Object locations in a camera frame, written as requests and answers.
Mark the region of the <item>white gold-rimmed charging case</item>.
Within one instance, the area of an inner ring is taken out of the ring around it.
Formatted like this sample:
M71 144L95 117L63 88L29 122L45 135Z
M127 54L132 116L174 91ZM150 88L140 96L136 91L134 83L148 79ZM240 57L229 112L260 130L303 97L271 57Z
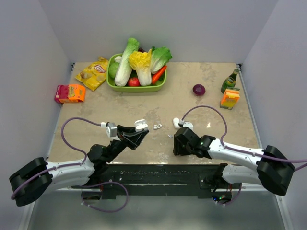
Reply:
M137 132L148 129L148 124L145 119L140 119L134 122L135 130Z

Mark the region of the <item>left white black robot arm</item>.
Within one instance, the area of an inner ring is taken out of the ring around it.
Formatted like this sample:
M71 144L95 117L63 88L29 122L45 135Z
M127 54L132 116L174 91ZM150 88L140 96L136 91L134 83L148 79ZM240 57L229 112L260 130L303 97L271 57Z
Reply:
M67 162L47 162L38 157L9 177L11 199L21 207L28 205L48 191L64 187L94 188L99 176L125 148L135 150L149 133L148 125L139 120L133 127L110 122L98 124L111 139L108 146L93 145L84 159Z

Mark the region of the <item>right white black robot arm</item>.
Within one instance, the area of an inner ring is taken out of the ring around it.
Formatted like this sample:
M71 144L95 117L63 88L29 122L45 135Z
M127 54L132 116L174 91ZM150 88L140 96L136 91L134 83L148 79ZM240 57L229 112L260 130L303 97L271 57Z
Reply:
M229 161L230 164L213 177L219 188L235 183L258 184L273 194L284 196L295 171L294 165L274 146L245 148L208 135L198 137L188 127L175 133L173 153Z

